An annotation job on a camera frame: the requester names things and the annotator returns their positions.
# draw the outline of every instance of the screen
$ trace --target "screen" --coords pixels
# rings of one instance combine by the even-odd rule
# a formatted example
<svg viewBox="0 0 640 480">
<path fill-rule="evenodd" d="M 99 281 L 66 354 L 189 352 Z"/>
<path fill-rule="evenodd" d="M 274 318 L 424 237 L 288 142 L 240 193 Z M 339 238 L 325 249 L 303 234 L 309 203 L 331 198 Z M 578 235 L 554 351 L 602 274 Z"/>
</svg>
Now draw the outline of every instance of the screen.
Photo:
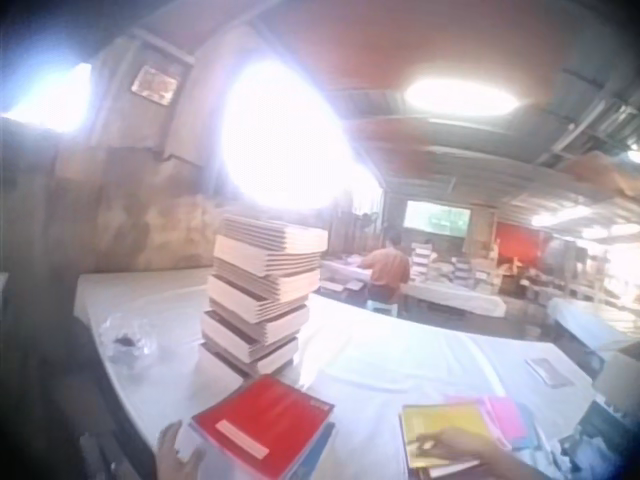
<svg viewBox="0 0 640 480">
<path fill-rule="evenodd" d="M 466 237 L 471 211 L 428 202 L 407 202 L 404 226 L 425 232 Z"/>
</svg>

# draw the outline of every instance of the red notebook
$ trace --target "red notebook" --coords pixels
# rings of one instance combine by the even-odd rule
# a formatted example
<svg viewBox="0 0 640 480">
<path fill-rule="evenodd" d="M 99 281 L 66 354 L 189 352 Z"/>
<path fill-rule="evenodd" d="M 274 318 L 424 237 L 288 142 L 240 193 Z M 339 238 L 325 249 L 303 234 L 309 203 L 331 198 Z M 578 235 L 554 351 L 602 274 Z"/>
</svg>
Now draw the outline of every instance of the red notebook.
<svg viewBox="0 0 640 480">
<path fill-rule="evenodd" d="M 333 405 L 264 375 L 192 419 L 205 438 L 264 478 L 293 470 Z"/>
</svg>

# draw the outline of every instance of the framed picture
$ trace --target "framed picture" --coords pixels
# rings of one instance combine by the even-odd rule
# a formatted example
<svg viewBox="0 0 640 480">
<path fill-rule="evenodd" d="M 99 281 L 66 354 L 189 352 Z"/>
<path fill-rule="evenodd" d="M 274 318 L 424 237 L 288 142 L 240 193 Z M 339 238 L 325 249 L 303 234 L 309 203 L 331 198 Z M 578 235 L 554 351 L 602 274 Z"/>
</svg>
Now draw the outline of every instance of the framed picture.
<svg viewBox="0 0 640 480">
<path fill-rule="evenodd" d="M 134 80 L 131 91 L 166 107 L 177 88 L 178 79 L 145 65 Z"/>
</svg>

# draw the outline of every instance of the yellow notebook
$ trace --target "yellow notebook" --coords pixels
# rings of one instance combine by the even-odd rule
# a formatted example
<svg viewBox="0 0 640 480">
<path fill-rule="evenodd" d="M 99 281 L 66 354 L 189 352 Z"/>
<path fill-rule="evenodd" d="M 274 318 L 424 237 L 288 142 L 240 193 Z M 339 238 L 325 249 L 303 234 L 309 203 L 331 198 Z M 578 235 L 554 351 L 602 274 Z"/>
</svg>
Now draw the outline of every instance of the yellow notebook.
<svg viewBox="0 0 640 480">
<path fill-rule="evenodd" d="M 449 465 L 449 460 L 426 458 L 417 455 L 416 437 L 434 433 L 447 427 L 458 427 L 469 432 L 493 438 L 484 415 L 475 404 L 407 405 L 400 415 L 404 445 L 409 468 L 430 468 Z"/>
</svg>

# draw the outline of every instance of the hand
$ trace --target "hand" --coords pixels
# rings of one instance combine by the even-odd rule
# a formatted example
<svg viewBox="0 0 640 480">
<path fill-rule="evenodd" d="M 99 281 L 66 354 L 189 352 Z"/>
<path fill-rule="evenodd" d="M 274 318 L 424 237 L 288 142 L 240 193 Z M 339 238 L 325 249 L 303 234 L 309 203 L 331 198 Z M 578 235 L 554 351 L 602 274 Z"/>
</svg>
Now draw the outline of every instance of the hand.
<svg viewBox="0 0 640 480">
<path fill-rule="evenodd" d="M 172 423 L 158 436 L 158 453 L 156 454 L 158 480 L 197 480 L 198 478 L 204 452 L 195 450 L 186 462 L 178 458 L 176 438 L 181 427 L 182 422 Z"/>
<path fill-rule="evenodd" d="M 420 435 L 417 454 L 444 460 L 480 458 L 497 448 L 488 438 L 460 428 L 445 428 L 432 434 Z"/>
</svg>

